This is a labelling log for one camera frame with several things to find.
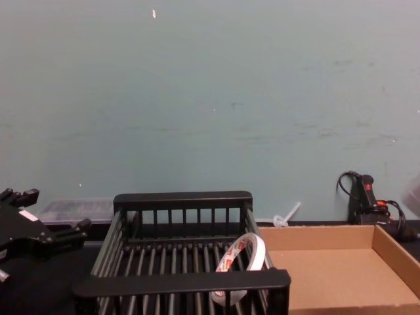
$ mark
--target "light blue wall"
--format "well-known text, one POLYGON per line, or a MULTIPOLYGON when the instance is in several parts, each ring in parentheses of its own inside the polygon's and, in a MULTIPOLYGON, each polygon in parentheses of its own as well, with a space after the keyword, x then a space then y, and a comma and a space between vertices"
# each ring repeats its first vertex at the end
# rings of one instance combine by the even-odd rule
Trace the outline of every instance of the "light blue wall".
POLYGON ((39 209, 240 189, 341 220, 340 172, 398 199, 419 171, 419 110, 418 1, 0 1, 0 186, 39 209))

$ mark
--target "cardboard box flap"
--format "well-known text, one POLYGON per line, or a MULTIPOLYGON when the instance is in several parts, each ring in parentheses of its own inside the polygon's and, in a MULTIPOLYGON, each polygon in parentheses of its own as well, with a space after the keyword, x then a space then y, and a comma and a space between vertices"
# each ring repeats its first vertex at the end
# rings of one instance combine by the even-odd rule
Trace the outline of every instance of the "cardboard box flap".
POLYGON ((420 299, 420 263, 379 226, 372 247, 420 299))

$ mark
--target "white label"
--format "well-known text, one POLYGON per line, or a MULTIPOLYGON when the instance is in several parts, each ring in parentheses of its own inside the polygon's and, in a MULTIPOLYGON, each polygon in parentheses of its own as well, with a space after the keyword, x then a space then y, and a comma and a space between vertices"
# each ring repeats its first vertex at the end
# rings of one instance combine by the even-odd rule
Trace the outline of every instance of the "white label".
POLYGON ((38 218, 35 215, 32 215, 31 213, 27 212, 26 210, 19 211, 21 215, 26 217, 27 219, 30 219, 32 222, 38 220, 38 218))
POLYGON ((0 251, 0 260, 5 258, 7 255, 7 249, 5 249, 4 251, 0 251))

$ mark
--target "clear plastic container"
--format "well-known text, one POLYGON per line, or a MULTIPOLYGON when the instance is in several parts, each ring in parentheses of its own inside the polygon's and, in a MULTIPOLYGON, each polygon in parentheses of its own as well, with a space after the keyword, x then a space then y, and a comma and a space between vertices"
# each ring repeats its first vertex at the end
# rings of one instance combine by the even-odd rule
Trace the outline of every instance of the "clear plastic container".
POLYGON ((402 202, 412 213, 420 217, 420 175, 410 182, 402 195, 402 202))

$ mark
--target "dish rack handle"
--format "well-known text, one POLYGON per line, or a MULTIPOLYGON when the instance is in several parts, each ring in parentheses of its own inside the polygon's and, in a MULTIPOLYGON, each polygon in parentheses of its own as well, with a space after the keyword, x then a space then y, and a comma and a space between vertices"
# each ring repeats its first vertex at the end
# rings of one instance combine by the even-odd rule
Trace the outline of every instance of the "dish rack handle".
POLYGON ((291 278, 286 270, 271 268, 259 271, 163 274, 151 276, 105 277, 91 276, 73 287, 76 314, 96 314, 98 297, 114 300, 120 309, 120 297, 170 295, 172 293, 205 293, 224 291, 268 290, 268 314, 286 315, 291 278))

